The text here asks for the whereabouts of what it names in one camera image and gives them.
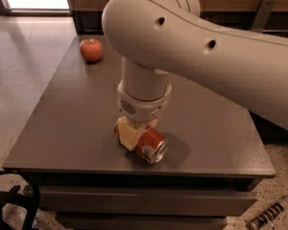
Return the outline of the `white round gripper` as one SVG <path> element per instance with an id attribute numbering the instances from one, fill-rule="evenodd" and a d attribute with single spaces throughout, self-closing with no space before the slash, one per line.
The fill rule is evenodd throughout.
<path id="1" fill-rule="evenodd" d="M 123 89 L 123 82 L 119 83 L 117 105 L 124 116 L 117 120 L 115 133 L 127 150 L 135 149 L 145 131 L 146 126 L 138 123 L 147 123 L 152 128 L 157 126 L 158 118 L 167 107 L 171 93 L 172 85 L 167 83 L 165 93 L 160 98 L 155 101 L 140 101 Z"/>

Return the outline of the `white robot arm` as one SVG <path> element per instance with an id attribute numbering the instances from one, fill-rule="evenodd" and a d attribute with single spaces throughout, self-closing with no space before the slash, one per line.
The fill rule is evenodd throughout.
<path id="1" fill-rule="evenodd" d="M 288 130 L 288 38 L 203 20 L 199 0 L 109 0 L 102 28 L 123 58 L 118 104 L 129 119 L 161 114 L 173 73 Z"/>

